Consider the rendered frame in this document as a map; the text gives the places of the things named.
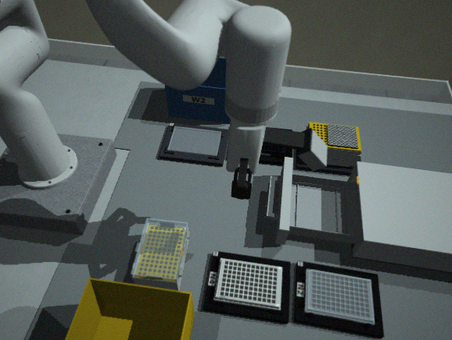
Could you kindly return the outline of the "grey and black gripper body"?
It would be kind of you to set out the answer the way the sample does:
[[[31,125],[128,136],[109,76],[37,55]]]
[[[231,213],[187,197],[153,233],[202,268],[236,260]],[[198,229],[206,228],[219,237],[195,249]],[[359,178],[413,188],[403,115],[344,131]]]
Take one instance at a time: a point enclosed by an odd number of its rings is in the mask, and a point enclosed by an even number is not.
[[[266,125],[275,118],[277,113],[266,122],[250,124],[232,118],[225,106],[224,109],[230,119],[226,169],[228,172],[234,172],[240,159],[248,158],[249,169],[252,174],[255,174],[260,160]]]

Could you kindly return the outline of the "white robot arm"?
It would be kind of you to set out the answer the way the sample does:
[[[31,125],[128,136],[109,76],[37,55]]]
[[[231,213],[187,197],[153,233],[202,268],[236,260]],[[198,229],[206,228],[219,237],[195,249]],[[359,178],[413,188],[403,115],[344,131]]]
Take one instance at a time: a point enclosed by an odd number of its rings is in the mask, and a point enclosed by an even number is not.
[[[223,56],[228,114],[257,124],[277,113],[291,40],[291,24],[279,10],[237,0],[182,0],[165,21],[143,0],[86,2],[113,46],[160,83],[197,88]],[[6,161],[17,164],[19,178],[33,189],[62,184],[78,165],[40,100],[21,89],[49,52],[34,0],[0,0],[0,137],[14,156]],[[312,171],[327,166],[327,145],[312,128],[266,127],[263,144],[296,149]]]

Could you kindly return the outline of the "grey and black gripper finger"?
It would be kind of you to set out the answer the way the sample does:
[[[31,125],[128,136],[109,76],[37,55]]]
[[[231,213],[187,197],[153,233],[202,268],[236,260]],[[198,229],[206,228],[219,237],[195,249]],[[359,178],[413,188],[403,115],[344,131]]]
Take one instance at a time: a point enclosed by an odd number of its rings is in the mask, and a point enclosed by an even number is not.
[[[252,189],[251,183],[252,173],[248,168],[248,162],[249,162],[248,158],[241,158],[239,167],[235,169],[234,181],[232,181],[231,185],[231,197],[240,200],[250,199]],[[246,174],[249,174],[248,182],[246,181]]]

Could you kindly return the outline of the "blue open-top bin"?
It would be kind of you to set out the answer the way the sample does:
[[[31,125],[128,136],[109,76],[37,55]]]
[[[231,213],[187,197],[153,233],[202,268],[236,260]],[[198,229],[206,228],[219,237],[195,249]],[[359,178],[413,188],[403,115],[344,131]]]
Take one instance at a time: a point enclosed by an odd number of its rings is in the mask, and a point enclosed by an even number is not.
[[[192,90],[165,85],[169,117],[230,124],[225,106],[226,59],[219,58],[207,80]]]

